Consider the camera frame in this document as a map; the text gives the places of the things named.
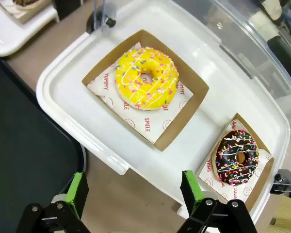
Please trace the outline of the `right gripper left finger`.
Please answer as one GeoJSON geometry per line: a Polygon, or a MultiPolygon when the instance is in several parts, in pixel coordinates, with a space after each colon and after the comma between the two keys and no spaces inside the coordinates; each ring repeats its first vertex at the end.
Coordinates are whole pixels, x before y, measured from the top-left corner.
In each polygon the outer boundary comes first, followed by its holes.
{"type": "Polygon", "coordinates": [[[42,207],[32,203],[25,207],[19,221],[18,233],[88,233],[81,221],[89,187],[84,172],[75,173],[64,200],[42,207]]]}

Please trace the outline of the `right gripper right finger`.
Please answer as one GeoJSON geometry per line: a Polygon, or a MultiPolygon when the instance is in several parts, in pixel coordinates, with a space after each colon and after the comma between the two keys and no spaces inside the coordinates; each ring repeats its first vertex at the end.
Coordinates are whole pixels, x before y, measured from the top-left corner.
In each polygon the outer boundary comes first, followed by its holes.
{"type": "Polygon", "coordinates": [[[255,233],[257,230],[242,200],[226,204],[206,198],[191,170],[182,172],[180,189],[189,217],[178,229],[179,233],[204,233],[216,228],[221,233],[255,233]]]}

